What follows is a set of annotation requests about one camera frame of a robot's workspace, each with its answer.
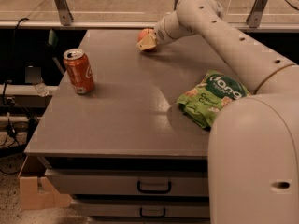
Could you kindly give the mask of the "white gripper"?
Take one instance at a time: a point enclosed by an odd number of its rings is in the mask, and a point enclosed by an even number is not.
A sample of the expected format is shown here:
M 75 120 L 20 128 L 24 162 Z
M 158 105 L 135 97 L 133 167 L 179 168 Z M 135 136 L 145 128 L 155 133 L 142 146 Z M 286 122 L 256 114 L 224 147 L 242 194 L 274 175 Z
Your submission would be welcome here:
M 174 11 L 156 23 L 154 35 L 141 34 L 137 47 L 141 51 L 152 50 L 157 47 L 157 44 L 170 44 L 182 37 L 195 35 L 195 32 L 191 28 L 183 26 L 178 20 L 177 12 Z

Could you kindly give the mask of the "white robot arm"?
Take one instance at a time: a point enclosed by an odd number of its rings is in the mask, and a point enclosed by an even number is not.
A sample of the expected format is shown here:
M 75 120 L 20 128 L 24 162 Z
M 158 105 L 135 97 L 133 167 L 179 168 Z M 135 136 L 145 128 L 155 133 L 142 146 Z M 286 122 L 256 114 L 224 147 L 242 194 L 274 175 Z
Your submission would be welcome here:
M 199 34 L 251 95 L 225 107 L 208 142 L 211 224 L 299 224 L 299 66 L 234 28 L 214 0 L 178 0 L 142 50 Z

